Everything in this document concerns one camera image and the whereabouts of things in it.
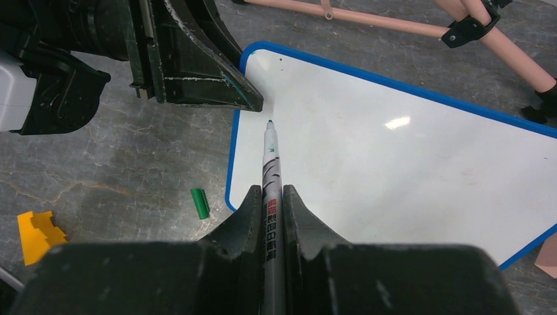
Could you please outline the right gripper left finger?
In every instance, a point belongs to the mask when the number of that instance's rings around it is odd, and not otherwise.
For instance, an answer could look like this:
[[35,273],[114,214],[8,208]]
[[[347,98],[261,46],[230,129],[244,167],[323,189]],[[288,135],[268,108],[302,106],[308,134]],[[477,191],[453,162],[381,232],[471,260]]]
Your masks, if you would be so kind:
[[259,313],[262,205],[261,186],[251,186],[240,207],[202,238],[200,314]]

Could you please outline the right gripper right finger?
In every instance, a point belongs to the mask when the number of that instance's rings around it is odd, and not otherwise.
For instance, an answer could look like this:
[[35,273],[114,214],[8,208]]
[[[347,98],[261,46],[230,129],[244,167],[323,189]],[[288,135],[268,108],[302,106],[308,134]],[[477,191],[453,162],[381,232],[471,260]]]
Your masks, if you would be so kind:
[[283,189],[288,314],[335,314],[329,250],[349,242],[314,215],[296,188]]

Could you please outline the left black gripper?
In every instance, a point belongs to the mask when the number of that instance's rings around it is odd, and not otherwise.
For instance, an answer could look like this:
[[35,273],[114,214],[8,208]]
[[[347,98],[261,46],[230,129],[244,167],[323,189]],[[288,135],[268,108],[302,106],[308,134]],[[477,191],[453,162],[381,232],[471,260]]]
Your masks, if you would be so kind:
[[260,112],[263,96],[240,72],[242,49],[215,1],[2,1],[1,50],[63,70],[70,53],[128,61],[139,98],[186,107]]

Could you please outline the green whiteboard marker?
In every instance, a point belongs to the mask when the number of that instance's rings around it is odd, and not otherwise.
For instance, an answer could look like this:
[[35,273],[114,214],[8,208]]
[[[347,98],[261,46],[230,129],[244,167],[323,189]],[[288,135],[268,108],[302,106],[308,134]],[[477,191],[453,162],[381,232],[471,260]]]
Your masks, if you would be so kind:
[[278,134],[268,121],[264,132],[263,167],[263,293],[260,314],[286,313],[282,177]]

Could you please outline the green marker cap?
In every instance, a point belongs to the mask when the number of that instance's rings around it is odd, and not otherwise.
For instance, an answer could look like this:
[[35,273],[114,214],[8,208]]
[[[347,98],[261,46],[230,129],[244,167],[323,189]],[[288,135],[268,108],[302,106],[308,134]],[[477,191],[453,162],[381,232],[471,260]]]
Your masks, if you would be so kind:
[[210,207],[206,197],[206,193],[201,188],[192,188],[190,190],[196,212],[200,220],[207,219],[210,216]]

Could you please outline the blue framed whiteboard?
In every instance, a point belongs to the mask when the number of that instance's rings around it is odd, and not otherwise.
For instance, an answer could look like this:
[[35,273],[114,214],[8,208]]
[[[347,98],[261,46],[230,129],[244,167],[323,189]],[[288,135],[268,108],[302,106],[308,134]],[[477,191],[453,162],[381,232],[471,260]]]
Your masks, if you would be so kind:
[[266,41],[240,69],[264,105],[234,113],[232,211],[273,121],[283,183],[350,242],[468,244],[507,268],[556,234],[555,128]]

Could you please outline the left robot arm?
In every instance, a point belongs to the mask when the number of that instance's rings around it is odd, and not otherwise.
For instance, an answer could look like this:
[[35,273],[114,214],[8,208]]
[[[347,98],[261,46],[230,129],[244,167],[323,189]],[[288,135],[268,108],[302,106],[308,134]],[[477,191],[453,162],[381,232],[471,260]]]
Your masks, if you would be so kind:
[[71,133],[92,120],[111,77],[75,52],[129,62],[139,98],[263,107],[213,1],[2,1],[3,132]]

